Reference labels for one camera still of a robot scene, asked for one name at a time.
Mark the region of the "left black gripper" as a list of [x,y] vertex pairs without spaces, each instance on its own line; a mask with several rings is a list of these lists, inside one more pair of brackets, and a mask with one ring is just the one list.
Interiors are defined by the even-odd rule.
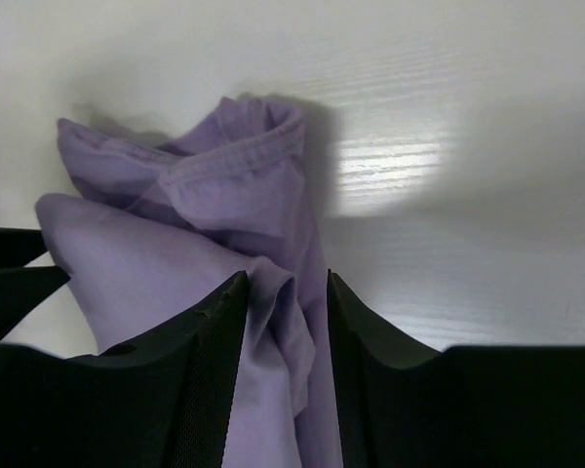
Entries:
[[29,265],[46,251],[39,230],[0,228],[0,340],[69,281],[56,265]]

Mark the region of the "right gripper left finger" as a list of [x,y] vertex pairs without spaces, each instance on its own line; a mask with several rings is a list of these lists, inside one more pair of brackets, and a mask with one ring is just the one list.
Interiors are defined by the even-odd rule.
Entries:
[[0,344],[0,467],[218,467],[250,281],[100,355]]

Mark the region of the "purple t-shirt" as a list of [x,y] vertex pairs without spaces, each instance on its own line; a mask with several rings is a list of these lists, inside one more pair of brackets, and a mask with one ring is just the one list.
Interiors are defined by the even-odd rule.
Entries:
[[227,467],[342,463],[304,130],[299,107],[260,98],[223,98],[157,147],[60,119],[58,152],[77,195],[48,194],[35,208],[99,351],[248,274]]

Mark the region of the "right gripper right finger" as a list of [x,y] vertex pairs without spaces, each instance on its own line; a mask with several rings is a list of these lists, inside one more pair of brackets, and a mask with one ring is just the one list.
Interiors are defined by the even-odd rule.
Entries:
[[585,467],[585,346],[438,351],[327,284],[348,467]]

